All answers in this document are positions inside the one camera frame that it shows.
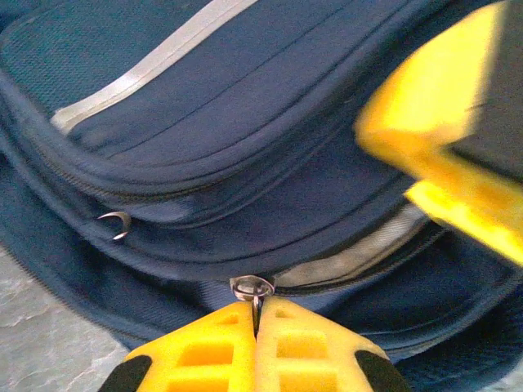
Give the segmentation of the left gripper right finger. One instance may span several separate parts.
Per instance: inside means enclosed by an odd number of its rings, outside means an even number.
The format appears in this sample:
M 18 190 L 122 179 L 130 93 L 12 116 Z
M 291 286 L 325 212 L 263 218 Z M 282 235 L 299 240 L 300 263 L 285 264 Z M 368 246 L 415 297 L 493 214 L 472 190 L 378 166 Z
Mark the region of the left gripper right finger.
M 289 300 L 265 300 L 257 333 L 257 391 L 408 389 L 371 340 Z

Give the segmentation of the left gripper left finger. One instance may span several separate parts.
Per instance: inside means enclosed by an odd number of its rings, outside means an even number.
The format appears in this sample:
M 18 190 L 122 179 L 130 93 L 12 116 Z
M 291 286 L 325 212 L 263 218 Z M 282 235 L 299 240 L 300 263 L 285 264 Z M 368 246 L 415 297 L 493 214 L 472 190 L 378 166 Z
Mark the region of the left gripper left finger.
M 235 302 L 130 352 L 101 391 L 253 391 L 251 305 Z

